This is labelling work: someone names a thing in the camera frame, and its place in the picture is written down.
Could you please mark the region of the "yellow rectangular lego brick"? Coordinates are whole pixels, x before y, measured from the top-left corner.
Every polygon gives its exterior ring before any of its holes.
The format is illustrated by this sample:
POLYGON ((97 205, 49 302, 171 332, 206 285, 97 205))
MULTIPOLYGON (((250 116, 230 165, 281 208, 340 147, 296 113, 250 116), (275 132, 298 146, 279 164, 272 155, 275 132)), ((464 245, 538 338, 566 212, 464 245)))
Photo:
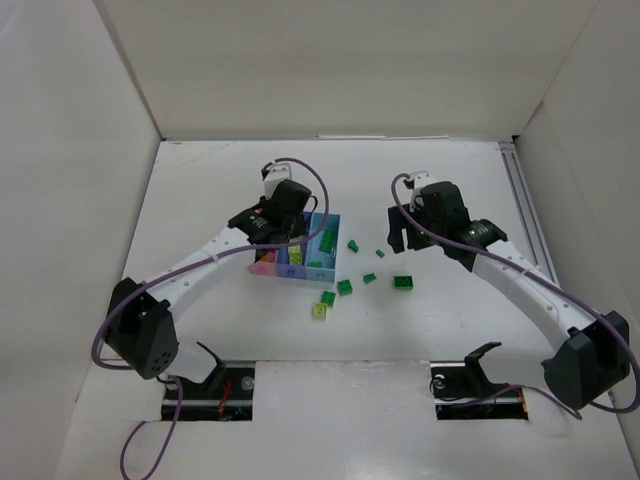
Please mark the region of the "yellow rectangular lego brick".
POLYGON ((270 251, 264 254, 259 259, 259 262, 263 262, 263 263, 275 263, 276 261, 277 261, 277 251, 270 251))

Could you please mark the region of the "green wedge lego piece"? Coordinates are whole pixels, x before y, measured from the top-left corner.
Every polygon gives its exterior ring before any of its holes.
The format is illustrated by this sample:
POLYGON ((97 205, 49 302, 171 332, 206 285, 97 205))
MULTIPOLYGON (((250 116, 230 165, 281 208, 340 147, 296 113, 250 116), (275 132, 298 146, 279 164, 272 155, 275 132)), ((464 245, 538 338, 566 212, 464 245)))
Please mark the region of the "green wedge lego piece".
POLYGON ((350 240, 350 241, 348 242, 348 244, 347 244, 347 247, 348 247, 351 251, 353 251, 353 252, 355 252, 355 253, 357 253, 357 252, 360 250, 360 248, 359 248, 359 246, 358 246, 358 244, 356 243, 356 241, 355 241, 355 240, 350 240))

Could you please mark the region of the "green lego plate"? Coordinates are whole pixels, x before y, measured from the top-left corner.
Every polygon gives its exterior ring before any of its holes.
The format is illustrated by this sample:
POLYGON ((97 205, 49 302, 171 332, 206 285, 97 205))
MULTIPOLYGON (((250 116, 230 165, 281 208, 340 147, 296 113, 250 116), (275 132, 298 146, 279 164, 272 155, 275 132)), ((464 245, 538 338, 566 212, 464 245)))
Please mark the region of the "green lego plate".
POLYGON ((325 230, 319 242, 318 250, 323 253, 330 254, 337 242, 337 232, 334 230, 325 230))

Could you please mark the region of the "small green arch lego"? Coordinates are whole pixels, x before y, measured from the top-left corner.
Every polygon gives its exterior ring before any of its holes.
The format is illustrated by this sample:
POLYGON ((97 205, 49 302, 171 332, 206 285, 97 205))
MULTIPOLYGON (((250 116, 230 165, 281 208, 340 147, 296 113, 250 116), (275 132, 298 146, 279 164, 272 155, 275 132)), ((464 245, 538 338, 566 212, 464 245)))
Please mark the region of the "small green arch lego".
POLYGON ((374 273, 369 273, 363 276, 363 281, 365 284, 369 284, 377 279, 374 273))

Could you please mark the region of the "green two-by-two lego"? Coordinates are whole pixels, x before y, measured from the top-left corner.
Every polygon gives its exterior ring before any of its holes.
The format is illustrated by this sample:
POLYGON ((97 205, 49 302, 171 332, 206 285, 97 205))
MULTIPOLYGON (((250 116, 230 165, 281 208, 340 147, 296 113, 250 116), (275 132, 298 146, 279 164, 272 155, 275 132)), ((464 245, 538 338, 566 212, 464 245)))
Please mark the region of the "green two-by-two lego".
POLYGON ((337 282, 336 287, 340 296, 350 295, 353 293, 353 286, 349 280, 342 280, 337 282))

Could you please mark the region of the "small green lego brick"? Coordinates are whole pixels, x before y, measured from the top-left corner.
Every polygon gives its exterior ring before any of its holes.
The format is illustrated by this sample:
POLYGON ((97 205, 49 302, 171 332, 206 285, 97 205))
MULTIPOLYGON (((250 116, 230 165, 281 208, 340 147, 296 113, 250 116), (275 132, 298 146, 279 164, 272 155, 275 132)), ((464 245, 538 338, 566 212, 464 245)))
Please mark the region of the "small green lego brick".
POLYGON ((327 307, 332 308, 335 304, 336 294, 332 291, 323 291, 321 294, 320 302, 327 307))

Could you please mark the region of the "lime green lego brick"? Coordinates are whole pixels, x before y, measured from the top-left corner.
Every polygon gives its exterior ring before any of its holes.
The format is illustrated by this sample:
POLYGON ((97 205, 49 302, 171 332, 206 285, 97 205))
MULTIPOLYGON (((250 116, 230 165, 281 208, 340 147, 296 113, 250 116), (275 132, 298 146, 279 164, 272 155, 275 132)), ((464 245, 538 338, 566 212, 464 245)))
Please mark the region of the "lime green lego brick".
POLYGON ((330 310, 331 306, 326 303, 315 303, 312 307, 312 317, 316 319, 326 319, 330 310))

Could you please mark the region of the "pale green lego piece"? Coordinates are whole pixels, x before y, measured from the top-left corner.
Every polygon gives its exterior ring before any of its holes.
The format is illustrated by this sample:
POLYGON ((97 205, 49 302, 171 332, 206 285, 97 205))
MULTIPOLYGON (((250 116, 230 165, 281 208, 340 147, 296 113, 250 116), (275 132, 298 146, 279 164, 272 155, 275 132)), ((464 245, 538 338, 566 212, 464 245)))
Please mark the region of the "pale green lego piece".
POLYGON ((302 265, 304 263, 304 255, 301 245, 290 246, 287 251, 288 262, 290 265, 302 265))

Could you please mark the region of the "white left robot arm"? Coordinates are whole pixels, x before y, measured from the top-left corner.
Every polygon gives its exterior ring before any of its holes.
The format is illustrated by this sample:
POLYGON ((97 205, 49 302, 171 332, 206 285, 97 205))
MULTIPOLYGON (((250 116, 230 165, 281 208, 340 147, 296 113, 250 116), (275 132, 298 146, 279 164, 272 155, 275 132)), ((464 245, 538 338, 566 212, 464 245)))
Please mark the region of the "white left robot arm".
POLYGON ((232 217, 221 232, 160 277, 130 278, 113 290, 103 339, 141 378, 161 374, 212 383, 222 362, 201 346, 178 340, 177 321, 217 284, 254 263, 256 253, 282 248, 304 233, 311 191, 281 180, 258 204, 232 217))

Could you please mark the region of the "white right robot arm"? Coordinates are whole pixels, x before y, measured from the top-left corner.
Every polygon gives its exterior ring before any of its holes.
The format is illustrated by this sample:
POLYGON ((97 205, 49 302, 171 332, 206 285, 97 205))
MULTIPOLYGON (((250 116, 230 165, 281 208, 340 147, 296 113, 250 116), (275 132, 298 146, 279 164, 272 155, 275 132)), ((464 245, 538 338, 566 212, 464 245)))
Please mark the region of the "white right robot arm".
POLYGON ((514 305, 554 351, 543 361, 547 391, 564 407, 606 407, 597 399, 628 376, 639 375, 630 329, 615 311, 602 314, 541 273, 508 235, 488 219, 471 219, 460 189, 428 172, 400 173, 392 181, 411 192, 397 194, 388 210, 388 243, 395 253, 432 246, 487 282, 514 305))

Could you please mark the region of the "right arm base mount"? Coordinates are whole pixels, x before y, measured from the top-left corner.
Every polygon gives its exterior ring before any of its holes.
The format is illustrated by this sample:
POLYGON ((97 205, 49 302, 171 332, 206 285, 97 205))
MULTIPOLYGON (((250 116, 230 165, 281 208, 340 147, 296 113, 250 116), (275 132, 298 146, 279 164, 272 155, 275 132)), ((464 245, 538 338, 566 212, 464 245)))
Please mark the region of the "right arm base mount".
POLYGON ((516 389, 497 396, 509 384, 491 382, 480 364, 485 354, 499 346, 500 342, 488 342, 463 360, 430 363, 429 390, 434 397, 437 420, 529 419, 522 391, 516 389))

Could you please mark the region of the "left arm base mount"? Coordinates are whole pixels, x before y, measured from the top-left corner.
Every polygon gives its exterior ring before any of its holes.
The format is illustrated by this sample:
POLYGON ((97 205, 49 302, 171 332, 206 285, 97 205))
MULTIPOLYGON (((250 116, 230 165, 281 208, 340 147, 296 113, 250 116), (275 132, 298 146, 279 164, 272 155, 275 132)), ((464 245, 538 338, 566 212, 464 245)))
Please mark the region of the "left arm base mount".
POLYGON ((196 345, 217 363, 213 379, 202 384, 181 378, 183 401, 178 406, 178 391, 173 383, 165 385, 161 403, 161 419, 197 422, 244 422, 253 418, 253 394, 256 363, 254 361, 223 361, 201 342, 196 345))

